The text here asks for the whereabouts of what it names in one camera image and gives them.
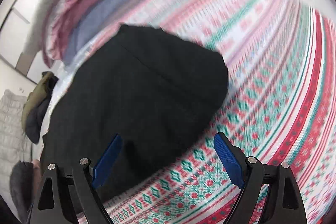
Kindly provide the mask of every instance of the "blue fabric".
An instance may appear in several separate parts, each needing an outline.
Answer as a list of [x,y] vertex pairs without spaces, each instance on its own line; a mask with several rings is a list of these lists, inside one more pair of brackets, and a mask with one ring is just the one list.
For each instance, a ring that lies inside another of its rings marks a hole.
[[106,20],[128,1],[130,0],[100,0],[97,2],[73,29],[63,56],[63,63],[68,66],[77,52],[104,27]]
[[243,178],[243,170],[239,162],[218,133],[214,137],[213,144],[232,184],[237,185],[239,189],[242,190],[245,186],[245,182]]
[[93,168],[93,180],[91,184],[94,189],[105,184],[105,181],[110,175],[112,166],[121,151],[122,145],[123,140],[120,135],[117,134]]

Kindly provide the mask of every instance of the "gray quilted blanket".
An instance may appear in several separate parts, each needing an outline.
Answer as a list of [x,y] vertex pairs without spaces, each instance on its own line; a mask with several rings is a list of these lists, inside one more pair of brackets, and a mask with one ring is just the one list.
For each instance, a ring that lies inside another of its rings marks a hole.
[[32,142],[23,133],[21,115],[27,97],[5,90],[0,100],[0,195],[14,215],[17,211],[9,192],[9,177],[19,160],[32,160]]

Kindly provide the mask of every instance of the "black garment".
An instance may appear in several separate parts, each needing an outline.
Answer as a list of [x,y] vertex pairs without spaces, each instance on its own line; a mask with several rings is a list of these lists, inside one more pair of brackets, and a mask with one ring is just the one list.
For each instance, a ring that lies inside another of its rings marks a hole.
[[32,203],[33,167],[31,162],[19,161],[9,179],[10,195],[22,223],[26,222]]
[[0,196],[0,224],[21,224],[15,215],[13,215],[2,196]]
[[41,126],[43,118],[47,112],[51,96],[48,95],[37,107],[33,108],[26,119],[26,135],[32,143],[40,140]]
[[[123,148],[104,202],[174,162],[197,141],[227,93],[222,56],[161,29],[123,25],[77,71],[43,137],[42,169],[93,164],[116,133]],[[80,211],[78,201],[74,203]]]
[[[53,89],[58,81],[58,78],[49,71],[42,72],[42,80],[38,84],[38,87],[34,89],[34,91],[29,94],[28,101],[26,105],[30,104],[30,110],[26,114],[25,119],[25,133],[27,137],[31,140],[32,143],[38,143],[40,140],[40,133],[41,133],[41,126],[43,122],[43,118],[47,112],[51,95],[53,93]],[[33,93],[41,92],[41,96],[38,96],[39,99],[37,100]]]

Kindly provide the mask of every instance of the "patterned bedspread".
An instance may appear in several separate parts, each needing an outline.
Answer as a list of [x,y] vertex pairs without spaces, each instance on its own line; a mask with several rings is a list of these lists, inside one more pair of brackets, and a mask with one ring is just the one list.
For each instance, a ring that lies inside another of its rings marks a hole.
[[[105,204],[112,220],[221,223],[239,193],[213,148],[213,136],[222,131],[262,163],[287,161],[298,181],[308,223],[316,223],[336,194],[334,23],[299,0],[134,3],[78,53],[54,90],[49,116],[77,68],[117,32],[120,22],[161,27],[219,51],[229,69],[230,85],[221,109],[194,147]],[[48,121],[43,126],[46,131]],[[266,191],[262,188],[251,223],[258,221]],[[83,215],[78,218],[86,223]]]

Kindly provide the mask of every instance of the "metal screw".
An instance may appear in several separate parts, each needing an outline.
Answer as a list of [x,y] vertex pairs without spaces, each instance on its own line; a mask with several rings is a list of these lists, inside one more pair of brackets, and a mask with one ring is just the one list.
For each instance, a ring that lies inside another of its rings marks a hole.
[[257,162],[257,159],[254,157],[248,157],[247,160],[249,161],[249,163],[251,164],[255,164]]
[[48,169],[53,170],[55,169],[55,167],[56,167],[56,164],[49,164]]
[[79,161],[79,163],[80,163],[81,165],[87,164],[88,162],[89,162],[89,159],[88,159],[88,158],[82,158],[82,159]]
[[288,164],[287,162],[283,161],[283,162],[281,163],[281,166],[282,166],[283,168],[288,168],[288,167],[289,167],[289,164]]

